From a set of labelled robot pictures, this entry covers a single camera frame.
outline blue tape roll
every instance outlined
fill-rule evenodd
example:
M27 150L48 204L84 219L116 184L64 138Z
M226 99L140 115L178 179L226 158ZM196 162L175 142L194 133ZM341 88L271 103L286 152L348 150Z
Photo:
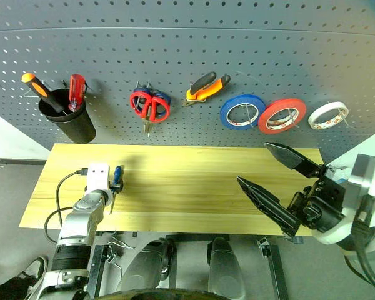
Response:
M228 117L232 109L242 104L248 104L250 106L254 106L256 108L256 114L253 117L251 117L250 120L247 120L246 122L236 122L236 121L230 120ZM257 126L258 118L264 111L265 111L265 104L258 96L244 94L244 95L233 97L230 100L226 101L225 104L222 106L219 114L220 114L220 118L224 126L230 129L243 130L243 129L252 128L253 126Z

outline orange pliers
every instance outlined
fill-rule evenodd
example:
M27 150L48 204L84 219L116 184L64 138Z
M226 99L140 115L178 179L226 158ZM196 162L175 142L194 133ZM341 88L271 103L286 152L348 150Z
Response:
M194 84L191 84L190 89L186 91L186 99L182 105L190 106L196 102L204 102L207 97L219 92L231 81L231 77L225 74L216 82L212 83L216 77L217 74L215 72L210 72L197 80Z

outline red tape roll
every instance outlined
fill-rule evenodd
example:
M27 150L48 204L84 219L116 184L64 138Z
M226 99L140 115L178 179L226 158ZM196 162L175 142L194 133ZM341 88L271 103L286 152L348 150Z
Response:
M278 120L270 120L275 114L288 109L290 114ZM281 133L299 123L306 114L307 106L298 98L280 99L272 102L261 114L258 128L267 134Z

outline screwdriver handle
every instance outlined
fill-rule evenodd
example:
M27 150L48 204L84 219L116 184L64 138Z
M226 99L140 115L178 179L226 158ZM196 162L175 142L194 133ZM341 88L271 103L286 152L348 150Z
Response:
M114 180L112 184L119 184L122 179L123 169L121 166L117 166L114 171Z
M85 79L80 74L72 74L69 83L69 105L71 111L77 111L83 102Z
M49 91L49 89L44 86L44 84L36 77L33 73L25 73L22 75L21 78L23 83L26 83L27 86L41 99L50 105L56 113L60 113L64 110L64 106L59 104L56 99L54 98L53 94Z

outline wooden table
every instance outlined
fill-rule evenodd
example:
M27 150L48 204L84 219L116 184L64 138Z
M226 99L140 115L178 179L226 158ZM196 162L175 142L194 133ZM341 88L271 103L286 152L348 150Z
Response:
M318 149L298 151L322 163ZM314 182L283 166L266 148L55 144L19 226L43 228L56 209L59 180L93 162L108 163L111 177L115 166L124 166L124 189L112 215L106 208L102 231L281 234L242 192L236 176L268 189L285 207L296 191ZM85 186L86 177L69 178L60 190L61 207L72 206ZM49 228L59 228L57 217ZM298 234L311 233L301 226Z

